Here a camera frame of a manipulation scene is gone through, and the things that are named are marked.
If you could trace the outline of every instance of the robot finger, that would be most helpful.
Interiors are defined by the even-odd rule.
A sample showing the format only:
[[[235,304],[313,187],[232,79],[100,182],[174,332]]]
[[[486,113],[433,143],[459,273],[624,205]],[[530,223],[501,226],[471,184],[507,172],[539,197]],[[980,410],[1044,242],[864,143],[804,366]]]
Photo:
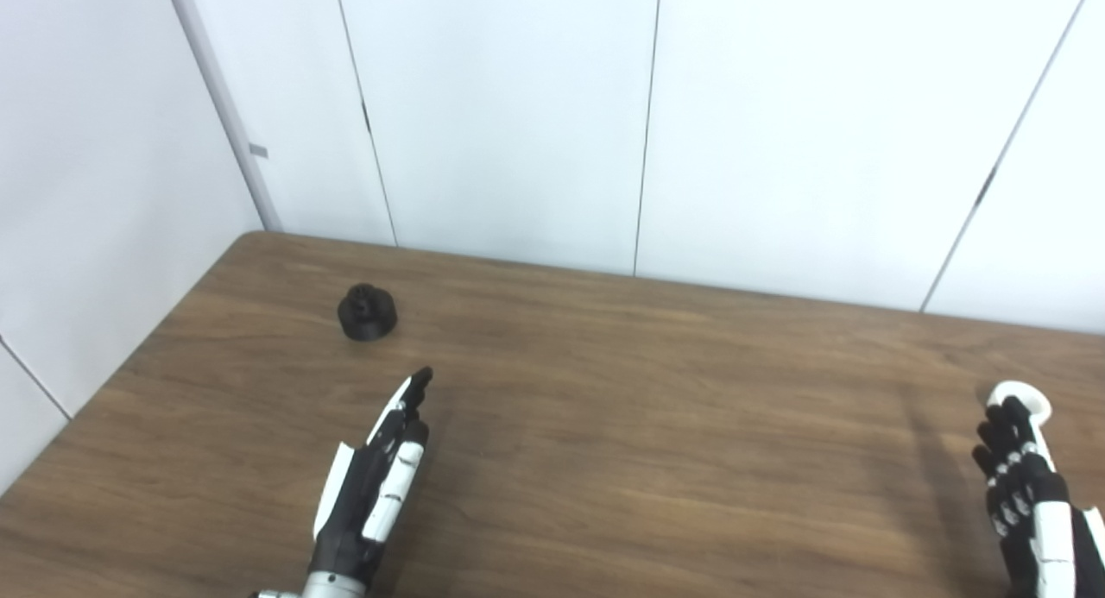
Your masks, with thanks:
[[[380,484],[376,504],[365,522],[361,537],[380,544],[388,541],[391,527],[407,501],[429,438],[430,429],[422,421],[411,421],[407,426],[391,469]]]

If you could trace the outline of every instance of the black cylindrical object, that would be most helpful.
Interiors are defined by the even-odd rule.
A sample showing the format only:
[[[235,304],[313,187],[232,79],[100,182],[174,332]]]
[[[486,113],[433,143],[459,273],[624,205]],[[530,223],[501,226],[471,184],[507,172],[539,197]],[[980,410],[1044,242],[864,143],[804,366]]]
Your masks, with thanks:
[[[396,327],[399,314],[391,294],[368,283],[358,283],[338,304],[338,319],[346,337],[375,342]]]

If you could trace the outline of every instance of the white finger segment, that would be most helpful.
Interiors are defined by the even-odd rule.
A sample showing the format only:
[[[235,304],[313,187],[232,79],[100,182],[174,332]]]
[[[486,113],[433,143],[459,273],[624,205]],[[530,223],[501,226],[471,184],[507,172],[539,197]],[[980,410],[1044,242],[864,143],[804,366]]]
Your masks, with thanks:
[[[391,463],[388,476],[380,484],[376,505],[360,532],[364,538],[380,543],[388,541],[391,527],[399,517],[399,511],[407,501],[407,493],[410,492],[411,483],[414,481],[414,473],[418,472],[423,451],[424,448],[417,442],[408,441],[399,445],[396,461]]]

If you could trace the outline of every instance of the white wall panel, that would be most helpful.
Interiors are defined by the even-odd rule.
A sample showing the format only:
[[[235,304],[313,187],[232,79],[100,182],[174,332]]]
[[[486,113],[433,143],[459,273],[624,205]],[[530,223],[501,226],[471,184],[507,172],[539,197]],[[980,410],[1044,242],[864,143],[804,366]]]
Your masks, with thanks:
[[[1105,334],[1105,0],[1086,0],[928,312]]]
[[[170,0],[0,0],[0,333],[74,412],[260,223]]]
[[[920,306],[1077,0],[661,0],[639,274]]]
[[[192,1],[281,228],[393,244],[338,0]]]
[[[399,244],[632,270],[656,0],[343,0]]]
[[[0,347],[0,495],[65,424],[65,416]]]

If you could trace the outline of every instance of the robotic hand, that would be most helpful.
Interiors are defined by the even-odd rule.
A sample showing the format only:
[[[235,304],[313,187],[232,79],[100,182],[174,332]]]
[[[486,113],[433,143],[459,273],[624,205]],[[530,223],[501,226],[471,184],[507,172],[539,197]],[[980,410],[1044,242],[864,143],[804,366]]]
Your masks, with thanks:
[[[315,515],[315,552],[302,598],[364,598],[383,557],[430,429],[418,407],[433,370],[423,367],[399,387],[359,449],[338,445]],[[253,598],[301,598],[272,590]]]
[[[1105,524],[1096,507],[1071,506],[1040,427],[1051,402],[1025,382],[999,384],[987,401],[975,462],[1001,537],[1009,598],[1105,598]]]

